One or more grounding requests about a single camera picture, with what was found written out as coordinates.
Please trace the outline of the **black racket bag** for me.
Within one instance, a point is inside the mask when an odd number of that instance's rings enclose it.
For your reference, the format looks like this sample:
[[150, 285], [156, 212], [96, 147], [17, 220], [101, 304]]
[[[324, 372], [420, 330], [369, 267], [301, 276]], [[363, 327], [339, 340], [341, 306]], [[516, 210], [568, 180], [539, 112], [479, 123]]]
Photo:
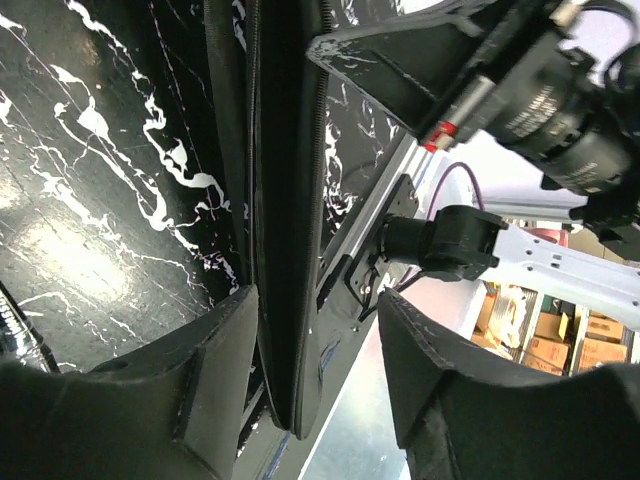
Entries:
[[[235, 9], [245, 14], [243, 38]], [[316, 323], [328, 84], [306, 52], [330, 31], [330, 6], [207, 1], [203, 19], [241, 277], [259, 293], [257, 345], [272, 418], [304, 439], [322, 396]]]

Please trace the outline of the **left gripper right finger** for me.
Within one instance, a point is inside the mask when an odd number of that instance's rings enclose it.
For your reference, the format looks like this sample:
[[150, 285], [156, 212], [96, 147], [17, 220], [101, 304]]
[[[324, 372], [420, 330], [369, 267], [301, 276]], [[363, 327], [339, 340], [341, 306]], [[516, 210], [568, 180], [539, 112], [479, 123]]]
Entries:
[[393, 290], [378, 322], [394, 430], [414, 479], [635, 479], [639, 369], [571, 377], [506, 360]]

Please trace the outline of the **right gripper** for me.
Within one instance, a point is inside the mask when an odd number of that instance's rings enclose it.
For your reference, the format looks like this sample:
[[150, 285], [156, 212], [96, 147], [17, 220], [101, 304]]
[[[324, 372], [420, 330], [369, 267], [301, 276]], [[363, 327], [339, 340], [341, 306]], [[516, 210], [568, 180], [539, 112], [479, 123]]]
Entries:
[[560, 5], [512, 1], [481, 44], [468, 21], [386, 22], [321, 35], [307, 57], [420, 135], [427, 151], [446, 151], [491, 123], [546, 64], [561, 38], [552, 19]]

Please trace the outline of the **black shuttlecock tube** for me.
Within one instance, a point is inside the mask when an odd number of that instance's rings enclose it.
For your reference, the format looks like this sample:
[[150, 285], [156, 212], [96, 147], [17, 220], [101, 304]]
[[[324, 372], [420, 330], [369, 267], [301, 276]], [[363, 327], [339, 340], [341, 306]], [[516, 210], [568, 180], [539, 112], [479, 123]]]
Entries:
[[25, 313], [1, 285], [1, 359], [59, 373], [54, 354]]

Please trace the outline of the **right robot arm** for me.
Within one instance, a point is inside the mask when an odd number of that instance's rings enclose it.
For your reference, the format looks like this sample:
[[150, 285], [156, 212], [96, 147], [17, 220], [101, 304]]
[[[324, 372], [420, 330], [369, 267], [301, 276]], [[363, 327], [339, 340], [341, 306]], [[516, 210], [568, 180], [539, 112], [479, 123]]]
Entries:
[[390, 217], [381, 255], [444, 280], [513, 283], [639, 327], [639, 40], [590, 80], [594, 58], [563, 47], [589, 11], [639, 22], [621, 1], [444, 1], [376, 26], [324, 33], [307, 57], [354, 87], [426, 150], [484, 132], [534, 166], [546, 191], [582, 200], [565, 211], [615, 254], [589, 255], [529, 226], [540, 213], [487, 201], [423, 222]]

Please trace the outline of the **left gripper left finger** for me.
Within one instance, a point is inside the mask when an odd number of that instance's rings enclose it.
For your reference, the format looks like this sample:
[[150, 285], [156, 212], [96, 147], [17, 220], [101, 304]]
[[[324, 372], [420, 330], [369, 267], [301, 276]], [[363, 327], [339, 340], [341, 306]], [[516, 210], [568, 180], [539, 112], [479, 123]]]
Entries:
[[1, 359], [5, 479], [228, 479], [258, 320], [255, 287], [86, 372]]

